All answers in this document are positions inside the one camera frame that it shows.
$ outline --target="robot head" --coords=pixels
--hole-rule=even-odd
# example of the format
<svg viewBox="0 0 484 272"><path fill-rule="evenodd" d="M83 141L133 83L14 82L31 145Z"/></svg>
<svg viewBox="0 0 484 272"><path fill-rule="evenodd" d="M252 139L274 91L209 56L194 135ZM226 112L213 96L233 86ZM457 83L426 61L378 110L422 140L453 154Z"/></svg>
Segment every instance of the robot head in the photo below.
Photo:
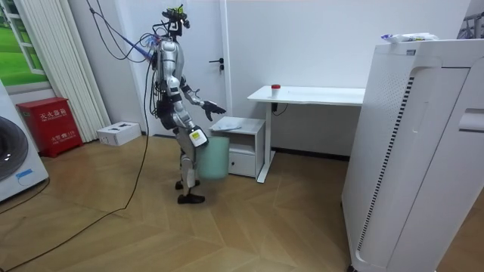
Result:
<svg viewBox="0 0 484 272"><path fill-rule="evenodd" d="M187 29L190 28L190 21L188 21L188 15L184 12L185 4L183 0L175 0L171 3L166 11L162 12L162 15L169 21L167 36L176 39L176 36L182 35L183 26Z"/></svg>

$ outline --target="washing machine door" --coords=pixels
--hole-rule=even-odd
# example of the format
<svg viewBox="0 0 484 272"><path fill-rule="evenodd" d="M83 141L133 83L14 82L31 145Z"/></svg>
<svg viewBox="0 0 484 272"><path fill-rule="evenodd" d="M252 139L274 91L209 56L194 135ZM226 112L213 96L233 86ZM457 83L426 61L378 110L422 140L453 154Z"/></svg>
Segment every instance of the washing machine door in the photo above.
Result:
<svg viewBox="0 0 484 272"><path fill-rule="evenodd" d="M0 117L0 181L22 166L29 152L29 141L22 129Z"/></svg>

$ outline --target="desk leg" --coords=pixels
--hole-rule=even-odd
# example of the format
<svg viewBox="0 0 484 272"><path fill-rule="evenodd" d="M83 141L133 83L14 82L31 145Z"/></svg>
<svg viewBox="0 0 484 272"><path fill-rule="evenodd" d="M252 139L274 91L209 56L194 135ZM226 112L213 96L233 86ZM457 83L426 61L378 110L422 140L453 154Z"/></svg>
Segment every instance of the desk leg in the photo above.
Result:
<svg viewBox="0 0 484 272"><path fill-rule="evenodd" d="M271 120L272 120L272 105L266 103L265 105L265 151L264 151L264 166L260 171L257 182L264 183L265 177L271 167L272 159L274 159L275 151L271 151Z"/></svg>

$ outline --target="red fire extinguisher box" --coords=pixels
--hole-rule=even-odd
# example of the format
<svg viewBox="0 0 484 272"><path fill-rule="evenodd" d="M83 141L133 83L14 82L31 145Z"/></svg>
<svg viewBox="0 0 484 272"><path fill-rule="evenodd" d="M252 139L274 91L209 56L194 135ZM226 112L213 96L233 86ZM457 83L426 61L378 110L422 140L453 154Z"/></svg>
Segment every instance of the red fire extinguisher box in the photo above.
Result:
<svg viewBox="0 0 484 272"><path fill-rule="evenodd" d="M55 158L59 153L82 146L67 99L54 97L17 104L42 156Z"/></svg>

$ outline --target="green grass picture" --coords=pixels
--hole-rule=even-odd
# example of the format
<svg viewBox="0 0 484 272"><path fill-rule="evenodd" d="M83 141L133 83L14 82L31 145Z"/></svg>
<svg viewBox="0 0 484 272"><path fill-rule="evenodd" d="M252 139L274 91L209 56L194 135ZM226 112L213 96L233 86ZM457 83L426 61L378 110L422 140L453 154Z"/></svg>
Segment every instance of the green grass picture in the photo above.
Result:
<svg viewBox="0 0 484 272"><path fill-rule="evenodd" d="M5 86L22 85L36 82L46 82L44 75L34 74L30 71L29 65L20 50L12 29L7 28L0 17L0 79ZM27 33L18 27L22 33L22 40L30 42ZM35 68L41 69L39 58L33 48L27 48Z"/></svg>

